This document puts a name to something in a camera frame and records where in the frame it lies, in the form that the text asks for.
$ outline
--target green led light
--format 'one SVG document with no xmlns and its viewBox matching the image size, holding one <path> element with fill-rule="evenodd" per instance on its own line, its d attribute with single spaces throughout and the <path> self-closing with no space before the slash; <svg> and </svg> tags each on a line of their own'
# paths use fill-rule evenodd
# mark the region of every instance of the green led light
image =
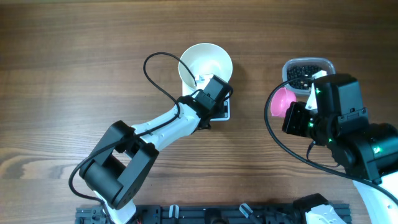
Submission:
<svg viewBox="0 0 398 224">
<path fill-rule="evenodd" d="M 373 148 L 373 152 L 374 152 L 375 154 L 377 154 L 377 153 L 381 152 L 381 148 L 380 148 L 380 147 L 374 147 L 374 148 Z"/>
</svg>

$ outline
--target white container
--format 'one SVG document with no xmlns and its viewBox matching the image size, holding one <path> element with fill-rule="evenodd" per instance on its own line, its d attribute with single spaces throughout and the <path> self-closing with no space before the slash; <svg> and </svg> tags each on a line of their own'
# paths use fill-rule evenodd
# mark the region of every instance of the white container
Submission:
<svg viewBox="0 0 398 224">
<path fill-rule="evenodd" d="M 304 66 L 304 65 L 316 65 L 320 67 L 322 70 L 326 71 L 327 75 L 335 74 L 336 70 L 333 64 L 325 58 L 316 58 L 316 57 L 308 57 L 308 58 L 295 58 L 286 62 L 282 69 L 282 80 L 283 82 L 287 81 L 287 70 L 293 66 Z M 309 95 L 310 90 L 299 90 L 291 87 L 287 84 L 286 89 L 292 90 L 296 95 Z"/>
<path fill-rule="evenodd" d="M 195 76 L 197 86 L 187 69 L 178 64 L 178 72 L 183 84 L 183 95 L 193 93 L 197 89 L 203 89 L 213 75 L 218 76 L 228 83 L 232 76 L 232 60 L 228 53 L 215 44 L 202 43 L 188 48 L 181 56 L 181 60 L 188 66 Z"/>
</svg>

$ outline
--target pink cup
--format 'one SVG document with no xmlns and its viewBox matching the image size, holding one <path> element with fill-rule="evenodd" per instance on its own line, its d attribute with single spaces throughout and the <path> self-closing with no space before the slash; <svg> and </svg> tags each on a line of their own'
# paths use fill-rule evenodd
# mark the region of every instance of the pink cup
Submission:
<svg viewBox="0 0 398 224">
<path fill-rule="evenodd" d="M 274 94 L 271 100 L 271 115 L 284 118 L 286 111 L 290 107 L 291 102 L 296 102 L 296 95 L 293 91 L 286 89 L 285 87 L 280 88 Z"/>
</svg>

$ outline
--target wooden table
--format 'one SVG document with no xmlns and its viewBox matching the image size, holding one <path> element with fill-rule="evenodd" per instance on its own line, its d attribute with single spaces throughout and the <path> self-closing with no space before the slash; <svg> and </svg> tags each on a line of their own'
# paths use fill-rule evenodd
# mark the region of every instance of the wooden table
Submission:
<svg viewBox="0 0 398 224">
<path fill-rule="evenodd" d="M 211 42 L 233 59 L 232 117 L 162 151 L 136 204 L 292 202 L 321 193 L 369 223 L 352 181 L 313 169 L 271 139 L 264 104 L 291 58 L 325 57 L 361 84 L 371 121 L 398 126 L 398 14 L 387 1 L 138 1 L 0 6 L 0 223 L 73 223 L 72 169 L 115 121 L 139 124 L 172 102 L 144 77 L 151 53 Z M 148 73 L 174 97 L 177 62 Z M 272 125 L 301 155 L 310 142 Z M 314 161 L 334 164 L 315 148 Z M 92 194 L 79 177 L 76 188 Z"/>
</svg>

